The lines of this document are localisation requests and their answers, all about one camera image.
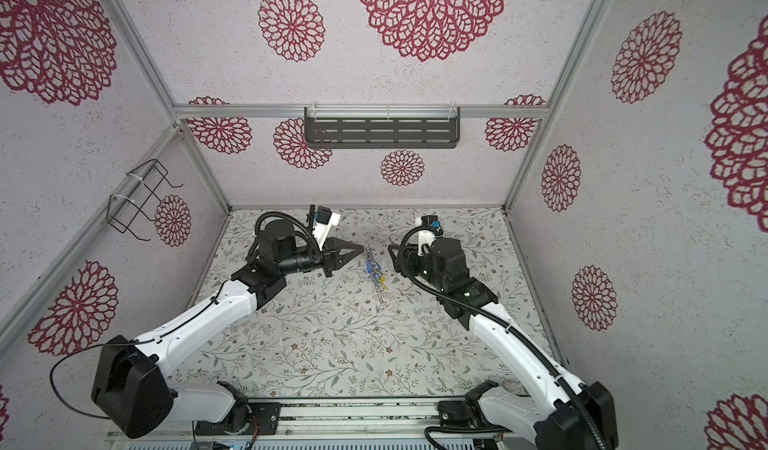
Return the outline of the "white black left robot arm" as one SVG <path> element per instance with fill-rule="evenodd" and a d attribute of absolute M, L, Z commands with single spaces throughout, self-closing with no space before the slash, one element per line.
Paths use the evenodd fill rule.
<path fill-rule="evenodd" d="M 364 253 L 364 246 L 331 236 L 338 214 L 319 207 L 308 217 L 301 223 L 263 214 L 245 265 L 212 296 L 132 340 L 117 336 L 102 347 L 91 399 L 125 436 L 137 439 L 169 422 L 207 422 L 229 434 L 249 429 L 249 399 L 233 384 L 174 386 L 168 378 L 214 336 L 263 309 L 288 276 L 320 270 L 330 277 Z"/>

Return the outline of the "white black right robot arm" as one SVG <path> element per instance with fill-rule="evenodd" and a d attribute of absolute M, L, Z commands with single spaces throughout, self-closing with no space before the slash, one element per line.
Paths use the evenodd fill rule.
<path fill-rule="evenodd" d="M 394 270 L 434 296 L 445 312 L 479 338 L 514 374 L 527 394 L 486 382 L 466 396 L 458 424 L 445 432 L 507 430 L 538 449 L 615 449 L 615 403 L 599 382 L 585 384 L 532 341 L 499 298 L 466 265 L 452 238 L 402 241 L 388 248 Z"/>

